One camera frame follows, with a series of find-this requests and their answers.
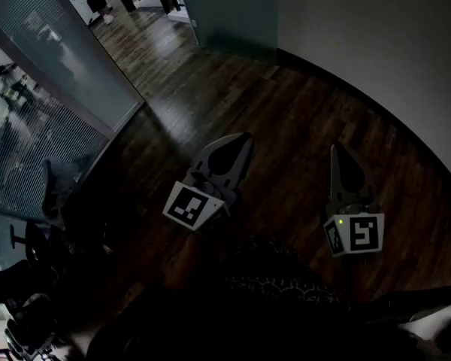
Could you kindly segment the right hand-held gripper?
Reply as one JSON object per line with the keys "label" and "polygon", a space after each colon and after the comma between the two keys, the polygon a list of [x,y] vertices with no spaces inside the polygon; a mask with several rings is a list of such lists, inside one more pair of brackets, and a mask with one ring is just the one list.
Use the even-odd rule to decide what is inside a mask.
{"label": "right hand-held gripper", "polygon": [[328,158],[328,204],[323,229],[333,257],[383,249],[384,213],[376,201],[344,205],[344,193],[373,198],[371,170],[358,153],[333,144]]}

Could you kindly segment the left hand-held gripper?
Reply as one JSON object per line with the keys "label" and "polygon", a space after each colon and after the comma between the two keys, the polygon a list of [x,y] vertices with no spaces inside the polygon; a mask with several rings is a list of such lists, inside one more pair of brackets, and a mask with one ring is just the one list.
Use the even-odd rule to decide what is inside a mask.
{"label": "left hand-held gripper", "polygon": [[193,232],[229,217],[253,149],[250,133],[226,135],[207,145],[193,163],[197,171],[188,171],[174,183],[162,214]]}

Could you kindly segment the person's left forearm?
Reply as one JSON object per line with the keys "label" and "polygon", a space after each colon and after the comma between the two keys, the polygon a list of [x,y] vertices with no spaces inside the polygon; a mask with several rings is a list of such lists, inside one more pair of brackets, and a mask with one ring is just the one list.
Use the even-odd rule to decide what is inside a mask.
{"label": "person's left forearm", "polygon": [[205,235],[191,233],[165,273],[164,285],[171,290],[191,290],[213,268],[217,249]]}

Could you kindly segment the person's right forearm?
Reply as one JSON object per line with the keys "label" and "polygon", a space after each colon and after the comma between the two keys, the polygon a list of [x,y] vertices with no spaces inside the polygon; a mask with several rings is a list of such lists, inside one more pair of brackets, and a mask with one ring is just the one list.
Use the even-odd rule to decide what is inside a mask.
{"label": "person's right forearm", "polygon": [[368,293],[363,262],[356,256],[340,257],[334,268],[334,286],[353,301],[365,301]]}

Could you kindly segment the person's dark patterned clothing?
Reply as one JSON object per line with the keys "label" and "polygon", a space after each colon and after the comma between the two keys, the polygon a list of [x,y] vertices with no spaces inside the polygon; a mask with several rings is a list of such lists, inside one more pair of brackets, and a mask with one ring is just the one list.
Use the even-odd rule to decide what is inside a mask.
{"label": "person's dark patterned clothing", "polygon": [[98,331],[87,361],[451,359],[400,329],[451,304],[451,285],[356,302],[275,241],[240,244],[191,290],[145,289]]}

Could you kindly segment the grey fabric office chair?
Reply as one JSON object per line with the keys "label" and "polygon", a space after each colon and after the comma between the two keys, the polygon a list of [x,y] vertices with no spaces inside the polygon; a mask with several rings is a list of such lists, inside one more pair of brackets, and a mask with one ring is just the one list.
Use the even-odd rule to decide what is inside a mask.
{"label": "grey fabric office chair", "polygon": [[44,158],[41,168],[44,182],[42,212],[50,224],[64,229],[63,212],[69,197],[77,192],[82,171],[76,162],[64,162],[56,157]]}

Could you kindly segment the glass partition with blinds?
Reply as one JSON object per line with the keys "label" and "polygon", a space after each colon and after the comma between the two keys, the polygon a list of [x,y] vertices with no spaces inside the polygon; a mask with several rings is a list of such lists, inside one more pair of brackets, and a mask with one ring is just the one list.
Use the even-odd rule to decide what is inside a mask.
{"label": "glass partition with blinds", "polygon": [[11,235],[46,221],[47,181],[68,195],[143,103],[80,16],[85,2],[0,0],[0,271],[26,257]]}

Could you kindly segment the black office chair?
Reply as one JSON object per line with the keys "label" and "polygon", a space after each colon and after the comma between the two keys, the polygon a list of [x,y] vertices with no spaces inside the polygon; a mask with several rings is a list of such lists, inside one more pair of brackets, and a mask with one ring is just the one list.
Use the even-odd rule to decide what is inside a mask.
{"label": "black office chair", "polygon": [[7,358],[19,361],[87,361],[74,329],[93,282],[113,258],[105,223],[78,223],[60,229],[26,223],[19,236],[10,229],[12,247],[24,259],[0,270],[0,305]]}

